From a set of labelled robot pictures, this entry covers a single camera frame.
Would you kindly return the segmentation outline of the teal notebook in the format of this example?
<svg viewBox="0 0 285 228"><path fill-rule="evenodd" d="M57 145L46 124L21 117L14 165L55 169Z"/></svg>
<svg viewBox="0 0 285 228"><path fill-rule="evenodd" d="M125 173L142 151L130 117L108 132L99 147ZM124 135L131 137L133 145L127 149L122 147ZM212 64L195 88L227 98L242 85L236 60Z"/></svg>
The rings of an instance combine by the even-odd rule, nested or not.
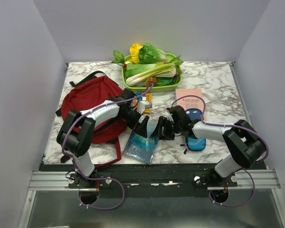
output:
<svg viewBox="0 0 285 228"><path fill-rule="evenodd" d="M147 123L147 138L131 132L128 142L123 150L123 156L145 164L151 164L159 138L151 138L156 123L149 120Z"/></svg>

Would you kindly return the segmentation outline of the orange treehouse children's book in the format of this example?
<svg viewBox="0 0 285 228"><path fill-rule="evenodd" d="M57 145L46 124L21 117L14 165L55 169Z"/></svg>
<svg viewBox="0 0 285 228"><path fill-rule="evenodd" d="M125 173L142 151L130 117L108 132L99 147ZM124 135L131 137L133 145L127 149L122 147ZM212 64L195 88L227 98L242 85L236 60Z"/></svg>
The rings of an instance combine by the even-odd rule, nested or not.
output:
<svg viewBox="0 0 285 228"><path fill-rule="evenodd" d="M145 95L132 100L131 101L131 108L133 110L136 109L139 101L149 101L149 102L152 103L152 94L151 93L146 93Z"/></svg>

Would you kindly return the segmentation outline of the red student backpack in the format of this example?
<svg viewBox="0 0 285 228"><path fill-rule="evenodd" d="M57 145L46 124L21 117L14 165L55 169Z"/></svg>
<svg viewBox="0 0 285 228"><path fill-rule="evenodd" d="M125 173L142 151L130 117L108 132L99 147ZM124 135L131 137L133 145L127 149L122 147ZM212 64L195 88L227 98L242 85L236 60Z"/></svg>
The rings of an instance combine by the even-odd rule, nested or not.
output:
<svg viewBox="0 0 285 228"><path fill-rule="evenodd" d="M63 120L65 120L68 112L71 110L88 110L100 105L110 97L117 97L122 94L123 90L115 81L111 80L105 74L97 77L96 74L98 73L103 74L102 71L95 71L77 84L72 81L70 82L73 89L66 95L62 106L56 111L57 116L61 116ZM117 156L117 158L112 161L96 165L97 168L108 166L121 160L122 155L119 136L126 130L126 128L126 122L120 118L110 119L96 127L92 143L114 144Z"/></svg>

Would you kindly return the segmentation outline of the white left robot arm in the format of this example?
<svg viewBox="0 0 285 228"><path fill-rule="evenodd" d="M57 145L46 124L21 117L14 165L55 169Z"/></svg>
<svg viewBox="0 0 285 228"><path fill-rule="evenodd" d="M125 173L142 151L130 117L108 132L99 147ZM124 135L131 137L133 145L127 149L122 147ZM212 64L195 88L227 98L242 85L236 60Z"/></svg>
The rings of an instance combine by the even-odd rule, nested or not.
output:
<svg viewBox="0 0 285 228"><path fill-rule="evenodd" d="M139 97L134 92L124 89L120 95L110 96L89 109L68 112L57 135L57 143L61 145L62 153L71 159L84 187L90 188L96 181L93 172L97 166L89 156L90 145L117 141L123 127L115 126L115 123L121 120L135 133L147 136L149 118L145 117L142 122L139 120L143 112L152 107L152 103L143 99L131 106L132 101L137 99Z"/></svg>

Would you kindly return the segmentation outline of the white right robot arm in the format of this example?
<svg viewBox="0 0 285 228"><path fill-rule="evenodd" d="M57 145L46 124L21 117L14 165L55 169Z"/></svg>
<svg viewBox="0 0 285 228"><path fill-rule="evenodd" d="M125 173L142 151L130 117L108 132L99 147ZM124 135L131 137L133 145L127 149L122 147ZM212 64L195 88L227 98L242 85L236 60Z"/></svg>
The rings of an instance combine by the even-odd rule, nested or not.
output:
<svg viewBox="0 0 285 228"><path fill-rule="evenodd" d="M207 123L201 117L191 120L186 111L179 105L168 108L169 118L161 116L152 138L160 140L174 140L180 133L187 138L210 139L224 142L230 155L217 163L208 175L209 182L220 186L226 181L227 176L241 170L248 169L259 159L267 158L269 148L265 140L245 120L235 124Z"/></svg>

